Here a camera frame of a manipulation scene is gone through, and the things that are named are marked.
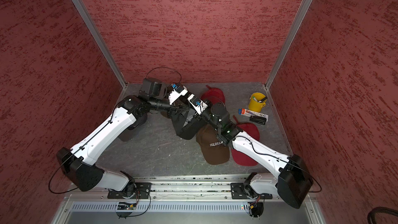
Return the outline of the black cap front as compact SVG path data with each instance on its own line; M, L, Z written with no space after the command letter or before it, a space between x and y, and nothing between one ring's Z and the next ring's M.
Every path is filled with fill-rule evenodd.
M203 119L203 122L186 123L187 113L175 115L171 120L176 135L184 140L191 140L202 127L207 125L207 122Z

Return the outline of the brown cap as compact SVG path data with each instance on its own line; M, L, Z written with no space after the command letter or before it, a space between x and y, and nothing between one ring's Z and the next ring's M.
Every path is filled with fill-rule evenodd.
M217 131L211 126L202 127L196 134L205 161L213 166L224 164L230 159L230 150L217 139Z

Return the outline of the dark grey cap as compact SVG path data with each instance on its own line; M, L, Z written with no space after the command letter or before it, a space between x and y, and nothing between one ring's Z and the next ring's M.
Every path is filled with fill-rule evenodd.
M136 133L136 129L142 126L148 118L148 114L142 115L137 121L135 121L132 125L130 125L127 129L125 129L119 136L122 142L130 141Z

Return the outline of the red cap with white logo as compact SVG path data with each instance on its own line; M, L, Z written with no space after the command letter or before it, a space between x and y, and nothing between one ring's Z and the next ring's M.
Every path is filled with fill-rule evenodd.
M241 128L243 131L245 131L248 135L250 135L252 138L255 140L259 141L260 140L260 132L257 126L254 123L242 123L239 122L236 116L233 116L233 119L236 122L236 126ZM241 149L242 146L238 147L238 150L234 148L231 149L232 157L233 160L235 161L236 164L244 167L254 167L258 164L258 162L253 159L250 155L246 154L246 151L248 151L248 146L244 146L244 150Z

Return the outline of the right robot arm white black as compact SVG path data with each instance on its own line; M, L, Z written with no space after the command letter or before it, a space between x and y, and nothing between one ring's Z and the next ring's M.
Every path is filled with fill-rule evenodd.
M216 145L229 146L249 156L275 177L274 182L269 184L260 181L260 174L248 178L245 186L247 195L255 198L260 194L277 194L291 207L301 207L314 180L300 156L279 153L254 139L230 120L229 112L221 103L211 105L196 101L189 105L195 112L190 120L194 128L200 125L211 127L215 132Z

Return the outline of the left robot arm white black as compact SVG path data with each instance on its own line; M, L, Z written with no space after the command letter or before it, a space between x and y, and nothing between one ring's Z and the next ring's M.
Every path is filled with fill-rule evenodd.
M177 110L173 103L187 94L181 84L173 84L167 99L160 98L167 88L154 78L146 78L138 95L128 95L114 108L112 114L91 134L72 148L61 148L57 159L63 174L81 191L95 187L120 192L129 198L135 193L134 178L125 172L105 171L96 166L104 150L126 129L137 127L151 111Z

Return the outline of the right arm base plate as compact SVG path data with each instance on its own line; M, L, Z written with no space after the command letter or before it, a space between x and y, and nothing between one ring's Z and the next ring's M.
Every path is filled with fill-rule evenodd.
M249 186L245 186L243 183L231 183L231 196L232 199L237 200L270 200L273 198L271 194L258 194Z

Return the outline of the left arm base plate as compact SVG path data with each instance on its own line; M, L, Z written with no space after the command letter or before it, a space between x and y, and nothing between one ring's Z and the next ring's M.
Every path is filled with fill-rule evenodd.
M135 182L128 183L127 186L122 191L116 191L109 189L108 190L108 199L132 199L132 200L140 200L140 199L148 199L148 194L150 193L152 188L152 183L146 182Z

